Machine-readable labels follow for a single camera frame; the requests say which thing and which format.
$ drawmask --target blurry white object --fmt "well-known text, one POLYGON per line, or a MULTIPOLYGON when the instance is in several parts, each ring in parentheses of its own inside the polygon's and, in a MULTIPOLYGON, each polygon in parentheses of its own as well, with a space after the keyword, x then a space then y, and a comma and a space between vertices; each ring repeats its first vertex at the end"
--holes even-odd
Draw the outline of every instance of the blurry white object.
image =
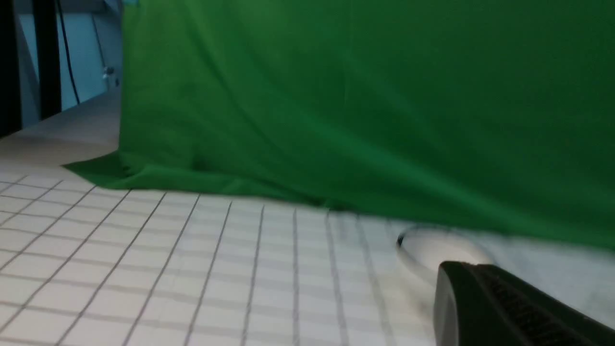
POLYGON ((494 264, 485 249, 448 230, 410 229, 397 240, 400 279, 426 318, 432 315, 438 267, 448 260, 494 264))

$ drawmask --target green screen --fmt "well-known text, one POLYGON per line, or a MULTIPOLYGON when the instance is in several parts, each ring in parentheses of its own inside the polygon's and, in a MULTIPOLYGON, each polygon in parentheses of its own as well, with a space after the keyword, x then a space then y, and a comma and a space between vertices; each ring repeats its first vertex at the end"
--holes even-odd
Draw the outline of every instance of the green screen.
POLYGON ((615 249, 615 2, 140 0, 109 188, 615 249))

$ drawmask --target white floor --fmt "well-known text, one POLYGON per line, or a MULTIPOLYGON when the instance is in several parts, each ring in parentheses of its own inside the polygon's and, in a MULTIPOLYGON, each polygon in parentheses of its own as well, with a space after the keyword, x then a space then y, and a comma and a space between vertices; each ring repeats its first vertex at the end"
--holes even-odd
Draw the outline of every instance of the white floor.
POLYGON ((0 211, 0 345, 432 343, 399 223, 8 173, 0 211))

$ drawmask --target black plastic part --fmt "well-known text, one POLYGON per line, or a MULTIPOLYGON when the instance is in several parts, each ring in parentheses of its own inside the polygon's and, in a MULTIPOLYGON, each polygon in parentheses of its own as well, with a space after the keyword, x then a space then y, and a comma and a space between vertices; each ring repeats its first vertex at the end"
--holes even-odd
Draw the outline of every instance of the black plastic part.
POLYGON ((22 129, 22 101, 19 85, 19 55, 15 34, 13 1, 0 1, 0 45, 6 66, 2 74, 2 111, 0 112, 0 138, 22 129))
POLYGON ((615 331, 494 265, 444 262, 438 272, 438 346, 607 346, 615 331))
POLYGON ((62 111, 60 47, 55 3, 51 0, 32 0, 32 14, 41 88, 41 118, 47 119, 62 111))

